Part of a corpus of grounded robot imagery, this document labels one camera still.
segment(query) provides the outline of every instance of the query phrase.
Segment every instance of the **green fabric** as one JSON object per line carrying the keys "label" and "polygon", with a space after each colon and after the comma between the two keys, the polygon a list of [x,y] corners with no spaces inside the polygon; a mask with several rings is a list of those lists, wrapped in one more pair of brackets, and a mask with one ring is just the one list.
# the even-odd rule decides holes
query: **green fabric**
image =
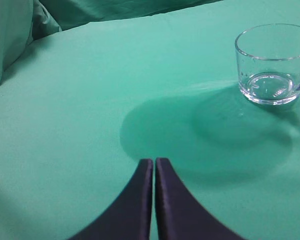
{"label": "green fabric", "polygon": [[0,83],[3,71],[33,39],[61,28],[38,0],[0,0]]}
{"label": "green fabric", "polygon": [[41,0],[62,29],[166,13],[219,0]]}
{"label": "green fabric", "polygon": [[0,0],[0,81],[26,47],[32,16],[33,0]]}
{"label": "green fabric", "polygon": [[31,43],[0,86],[0,240],[66,239],[157,156],[245,238],[300,240],[300,99],[260,108],[237,86],[234,40],[267,23],[300,25],[300,1],[225,0]]}
{"label": "green fabric", "polygon": [[39,0],[33,0],[33,30],[32,36],[34,40],[45,36],[61,32],[62,29],[45,6]]}

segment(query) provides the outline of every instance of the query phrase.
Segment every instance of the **green cloth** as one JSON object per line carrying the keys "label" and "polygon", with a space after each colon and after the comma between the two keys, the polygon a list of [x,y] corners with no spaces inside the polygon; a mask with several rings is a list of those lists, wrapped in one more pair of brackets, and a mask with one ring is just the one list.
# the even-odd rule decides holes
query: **green cloth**
{"label": "green cloth", "polygon": [[0,83],[4,70],[26,45],[60,31],[39,0],[0,0]]}
{"label": "green cloth", "polygon": [[0,0],[0,81],[26,47],[32,16],[33,0]]}
{"label": "green cloth", "polygon": [[32,37],[34,40],[45,36],[61,32],[62,29],[45,6],[39,0],[33,0],[33,29]]}
{"label": "green cloth", "polygon": [[264,109],[237,86],[234,40],[268,23],[300,25],[300,0],[225,0],[31,43],[0,86],[0,240],[70,237],[157,156],[243,237],[300,240],[300,99]]}
{"label": "green cloth", "polygon": [[63,30],[89,22],[129,19],[219,0],[41,0]]}

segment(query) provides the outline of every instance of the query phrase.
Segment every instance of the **clear glass mug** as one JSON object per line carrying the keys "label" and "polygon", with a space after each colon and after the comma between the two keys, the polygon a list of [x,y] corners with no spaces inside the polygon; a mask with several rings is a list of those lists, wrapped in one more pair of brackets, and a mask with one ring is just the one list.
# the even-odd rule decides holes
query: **clear glass mug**
{"label": "clear glass mug", "polygon": [[300,94],[300,26],[260,25],[235,40],[240,91],[259,104],[280,105]]}

